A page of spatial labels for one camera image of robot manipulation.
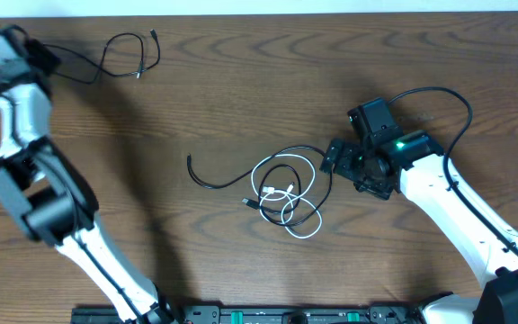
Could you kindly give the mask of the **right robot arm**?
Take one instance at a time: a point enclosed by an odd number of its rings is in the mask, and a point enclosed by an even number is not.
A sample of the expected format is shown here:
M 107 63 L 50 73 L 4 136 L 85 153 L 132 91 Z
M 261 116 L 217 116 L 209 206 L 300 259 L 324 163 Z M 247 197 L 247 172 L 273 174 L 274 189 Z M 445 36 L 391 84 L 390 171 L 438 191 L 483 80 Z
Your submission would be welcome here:
M 518 231 L 469 186 L 429 134 L 404 133 L 385 100 L 353 108 L 348 117 L 360 141 L 333 139 L 321 170 L 381 200 L 404 195 L 459 251 L 483 290 L 479 298 L 430 298 L 417 306 L 414 320 L 518 323 Z

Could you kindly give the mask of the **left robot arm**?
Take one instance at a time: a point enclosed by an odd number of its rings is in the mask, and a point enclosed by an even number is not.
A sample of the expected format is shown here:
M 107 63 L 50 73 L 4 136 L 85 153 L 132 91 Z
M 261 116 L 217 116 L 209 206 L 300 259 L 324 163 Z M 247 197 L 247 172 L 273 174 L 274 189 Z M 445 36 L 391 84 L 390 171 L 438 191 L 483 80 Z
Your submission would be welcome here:
M 78 265 L 119 322 L 179 323 L 183 314 L 107 234 L 94 191 L 50 137 L 59 64 L 23 28 L 0 29 L 0 203 L 28 239 Z

